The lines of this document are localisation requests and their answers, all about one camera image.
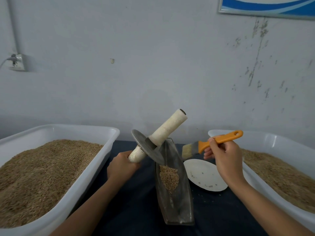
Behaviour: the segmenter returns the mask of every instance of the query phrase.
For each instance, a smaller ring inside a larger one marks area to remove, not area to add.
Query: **brush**
[[[232,140],[235,140],[237,138],[240,138],[243,135],[243,131],[236,130],[233,132],[230,132],[225,135],[219,135],[216,137],[213,137],[217,144],[229,142]],[[183,146],[183,151],[181,157],[183,159],[187,159],[192,157],[193,155],[201,154],[206,148],[210,147],[209,142],[201,142],[197,141],[192,144],[187,144]]]

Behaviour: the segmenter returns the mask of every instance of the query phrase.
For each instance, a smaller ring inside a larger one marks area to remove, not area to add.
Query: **blue and white poster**
[[[220,0],[219,12],[315,19],[315,0]]]

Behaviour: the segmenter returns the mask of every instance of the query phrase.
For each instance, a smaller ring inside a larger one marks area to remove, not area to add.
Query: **grain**
[[[267,153],[242,149],[244,162],[291,204],[315,213],[315,180]]]
[[[179,175],[177,169],[160,165],[160,178],[163,185],[169,191],[170,194],[176,189],[179,182]]]
[[[49,212],[101,148],[56,140],[6,162],[0,168],[0,227],[22,226]]]

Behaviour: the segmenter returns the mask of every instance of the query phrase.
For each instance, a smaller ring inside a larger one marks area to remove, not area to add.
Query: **wall outlet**
[[[18,59],[18,61],[7,60],[6,65],[9,67],[10,70],[26,71],[24,66],[25,56],[22,54],[16,54],[15,56]]]

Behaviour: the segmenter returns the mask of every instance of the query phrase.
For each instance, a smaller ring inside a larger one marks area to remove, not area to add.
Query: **plastic bin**
[[[227,134],[230,130],[211,130],[209,136]],[[271,133],[244,131],[244,135],[235,142],[244,149],[266,152],[295,167],[304,174],[315,178],[315,150],[294,142],[288,138]],[[278,195],[253,170],[243,162],[244,176],[249,184],[270,199],[289,215],[315,232],[315,214],[302,210]]]
[[[50,124],[34,127],[0,140],[0,167],[18,153],[57,139],[83,140],[104,145],[53,209],[39,219],[15,228],[1,228],[0,235],[49,235],[70,214],[84,194],[100,164],[108,158],[120,131],[113,127]]]

